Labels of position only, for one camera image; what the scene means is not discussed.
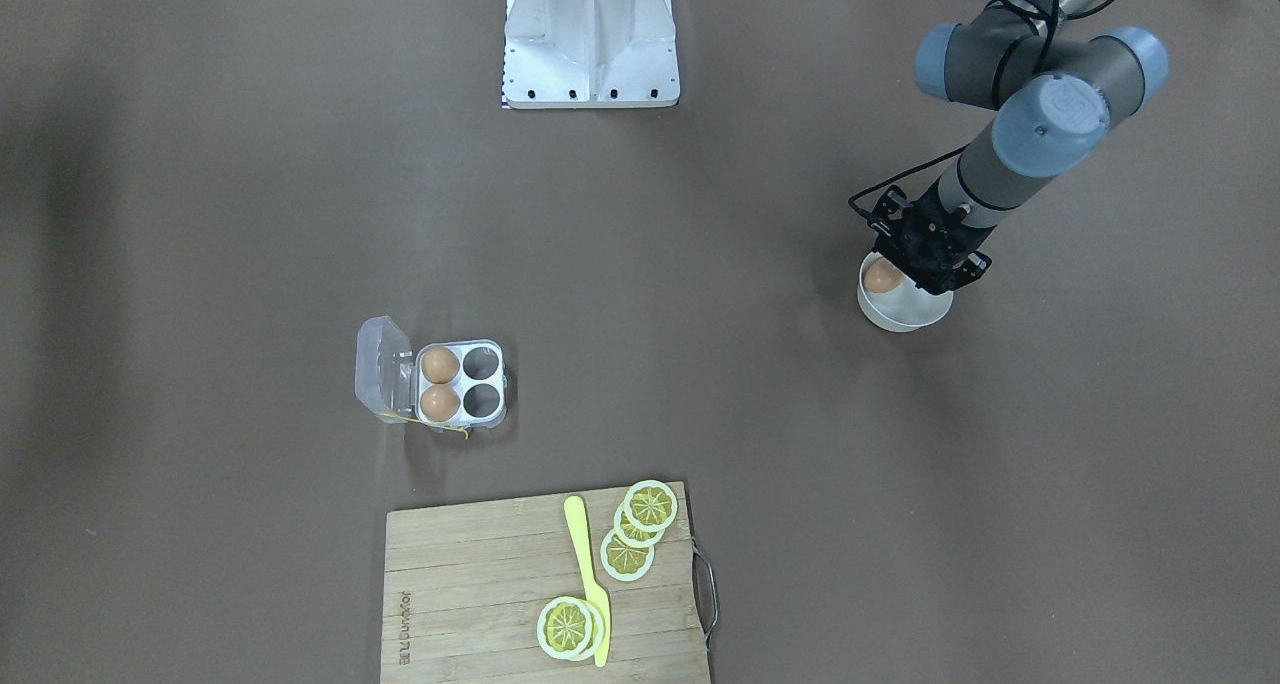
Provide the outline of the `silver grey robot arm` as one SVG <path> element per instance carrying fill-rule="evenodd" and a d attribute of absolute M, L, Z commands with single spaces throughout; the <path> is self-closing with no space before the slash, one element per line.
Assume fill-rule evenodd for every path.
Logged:
<path fill-rule="evenodd" d="M 1055 178 L 1083 163 L 1164 87 L 1170 56 L 1137 27 L 1087 41 L 1062 29 L 1114 0 L 989 0 L 969 23 L 937 26 L 914 61 L 916 87 L 946 102 L 991 110 L 919 199 L 896 181 L 860 215 L 873 250 L 916 288 L 947 295 L 980 279 L 989 234 Z"/>

